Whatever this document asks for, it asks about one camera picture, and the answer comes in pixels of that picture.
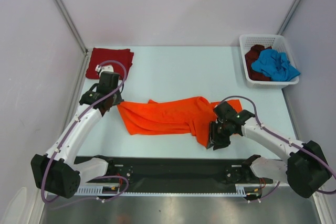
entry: red cloth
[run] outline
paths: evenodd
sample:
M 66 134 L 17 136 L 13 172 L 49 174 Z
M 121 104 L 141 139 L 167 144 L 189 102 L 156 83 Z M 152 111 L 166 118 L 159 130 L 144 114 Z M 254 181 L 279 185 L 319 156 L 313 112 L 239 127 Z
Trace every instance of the red cloth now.
M 265 47 L 262 45 L 254 45 L 251 47 L 251 50 L 245 54 L 245 60 L 246 60 L 246 66 L 247 66 L 247 72 L 248 76 L 251 80 L 254 81 L 271 81 L 270 77 L 264 76 L 262 73 L 258 73 L 254 71 L 251 67 L 251 64 L 255 62 L 260 55 L 260 52 L 265 50 Z
M 130 49 L 122 49 L 122 50 L 112 50 L 112 49 L 104 49 L 104 48 L 94 48 L 92 51 L 89 67 L 86 70 L 86 78 L 89 79 L 99 79 L 98 73 L 95 71 L 96 66 L 101 64 L 106 60 L 116 60 L 123 64 L 126 68 L 126 72 L 128 74 L 130 67 L 132 66 L 134 53 L 131 52 Z M 122 68 L 115 63 L 112 63 L 113 69 L 116 73 L 120 74 L 121 79 L 124 78 L 124 71 Z

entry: blue cloth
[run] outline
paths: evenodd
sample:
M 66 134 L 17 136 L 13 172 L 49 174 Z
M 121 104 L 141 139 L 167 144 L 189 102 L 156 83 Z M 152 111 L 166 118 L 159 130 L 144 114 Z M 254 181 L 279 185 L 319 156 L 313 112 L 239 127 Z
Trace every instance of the blue cloth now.
M 273 49 L 261 51 L 259 58 L 251 64 L 254 71 L 271 77 L 272 81 L 290 81 L 300 75 L 287 59 L 286 53 Z

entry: gray floor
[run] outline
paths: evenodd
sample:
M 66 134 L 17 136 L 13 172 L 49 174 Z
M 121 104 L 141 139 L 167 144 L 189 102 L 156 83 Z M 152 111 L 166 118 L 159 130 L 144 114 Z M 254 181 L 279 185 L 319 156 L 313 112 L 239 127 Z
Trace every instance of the gray floor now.
M 321 223 L 313 201 L 300 198 L 290 188 L 279 188 L 261 204 L 241 198 L 125 196 L 104 204 L 85 200 L 53 210 L 66 202 L 59 199 L 48 205 L 40 224 Z

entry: laundry basket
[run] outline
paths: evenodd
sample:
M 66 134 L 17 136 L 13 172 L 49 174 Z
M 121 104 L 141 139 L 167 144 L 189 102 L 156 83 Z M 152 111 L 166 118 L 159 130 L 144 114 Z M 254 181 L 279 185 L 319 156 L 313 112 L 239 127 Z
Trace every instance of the laundry basket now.
M 299 82 L 299 77 L 296 76 L 290 81 L 254 81 L 248 76 L 247 66 L 245 61 L 245 54 L 250 51 L 251 47 L 259 44 L 266 47 L 272 47 L 272 49 L 278 52 L 285 52 L 290 64 L 295 66 L 292 52 L 286 42 L 285 38 L 281 35 L 273 34 L 244 34 L 239 38 L 241 56 L 243 58 L 244 72 L 246 77 L 246 84 L 250 88 L 277 88 L 282 89 L 288 85 L 294 85 Z

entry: white arm segment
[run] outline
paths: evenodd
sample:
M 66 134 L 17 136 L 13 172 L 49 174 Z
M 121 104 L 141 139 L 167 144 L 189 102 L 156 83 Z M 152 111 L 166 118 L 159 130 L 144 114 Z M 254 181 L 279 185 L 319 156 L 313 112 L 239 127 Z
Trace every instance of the white arm segment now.
M 50 158 L 57 148 L 59 142 L 62 140 L 66 132 L 68 132 L 70 126 L 74 121 L 78 120 L 78 116 L 88 107 L 87 104 L 78 106 L 77 111 L 67 128 L 64 130 L 62 135 L 56 141 L 56 143 L 47 151 L 48 157 Z M 81 183 L 85 183 L 98 176 L 103 176 L 108 168 L 108 163 L 99 158 L 93 158 L 84 163 L 74 165 L 77 153 L 82 146 L 87 135 L 95 124 L 102 118 L 102 115 L 98 109 L 90 109 L 76 126 L 72 129 L 71 133 L 63 143 L 60 148 L 59 153 L 57 153 L 55 160 L 64 159 L 64 163 L 68 164 L 72 169 L 80 172 Z
M 285 137 L 282 134 L 270 129 L 278 135 L 288 139 L 292 143 L 302 146 L 302 142 L 299 140 L 292 140 L 289 137 Z M 245 122 L 245 125 L 241 127 L 243 136 L 256 141 L 271 152 L 275 153 L 281 160 L 266 159 L 263 157 L 257 158 L 251 164 L 251 170 L 256 177 L 259 178 L 271 178 L 276 181 L 287 183 L 287 160 L 290 157 L 290 153 L 296 153 L 299 151 L 295 147 L 289 146 L 280 139 L 267 133 L 257 123 L 255 118 L 250 118 Z
M 268 126 L 267 128 L 277 133 L 278 135 L 288 139 L 292 143 L 303 147 L 302 142 L 300 140 L 292 140 L 291 138 L 285 137 L 281 133 L 274 131 Z M 247 120 L 245 122 L 245 125 L 241 127 L 241 132 L 243 133 L 243 136 L 252 139 L 257 143 L 261 144 L 263 147 L 269 149 L 285 163 L 287 163 L 287 159 L 290 157 L 289 154 L 291 152 L 296 153 L 298 151 L 298 149 L 296 149 L 295 147 L 289 146 L 280 139 L 276 138 L 275 136 L 272 136 L 271 134 L 261 129 L 255 118 L 250 118 L 249 120 Z

